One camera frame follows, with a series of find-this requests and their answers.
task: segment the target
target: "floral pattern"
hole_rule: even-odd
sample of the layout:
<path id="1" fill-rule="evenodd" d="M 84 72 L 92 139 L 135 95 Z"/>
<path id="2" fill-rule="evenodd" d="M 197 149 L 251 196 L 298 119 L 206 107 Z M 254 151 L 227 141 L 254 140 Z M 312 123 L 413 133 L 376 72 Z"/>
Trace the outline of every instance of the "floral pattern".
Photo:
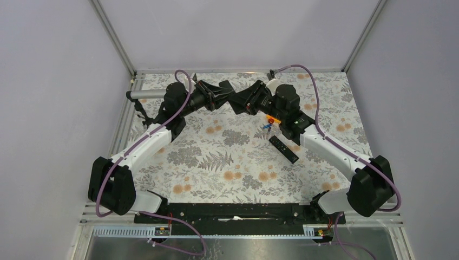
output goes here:
<path id="1" fill-rule="evenodd" d="M 320 125 L 329 134 L 361 153 L 371 155 L 345 73 L 314 73 L 320 97 Z M 204 73 L 198 79 L 217 85 L 229 80 L 238 92 L 264 73 Z M 282 83 L 292 84 L 303 111 L 314 117 L 317 101 L 309 75 L 281 73 Z M 143 89 L 162 89 L 173 83 L 173 74 L 147 74 Z M 161 99 L 141 100 L 155 117 Z M 135 116 L 129 143 L 144 131 Z M 229 104 L 210 112 L 202 108 L 186 117 L 186 127 L 134 173 L 137 189 L 151 190 L 183 203 L 297 203 L 309 202 L 323 190 L 349 186 L 348 180 L 312 151 L 286 140 L 277 124 L 270 134 L 263 126 L 266 115 L 235 115 Z M 291 164 L 268 139 L 276 135 L 300 159 Z"/>

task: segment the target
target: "remote control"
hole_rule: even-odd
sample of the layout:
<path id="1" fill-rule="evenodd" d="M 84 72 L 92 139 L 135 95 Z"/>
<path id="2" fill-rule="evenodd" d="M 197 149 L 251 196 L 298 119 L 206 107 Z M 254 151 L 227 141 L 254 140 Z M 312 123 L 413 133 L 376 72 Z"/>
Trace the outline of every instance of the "remote control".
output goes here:
<path id="1" fill-rule="evenodd" d="M 279 150 L 285 158 L 287 158 L 291 163 L 298 161 L 298 156 L 292 152 L 277 136 L 273 136 L 269 139 L 270 143 L 274 145 L 277 150 Z"/>

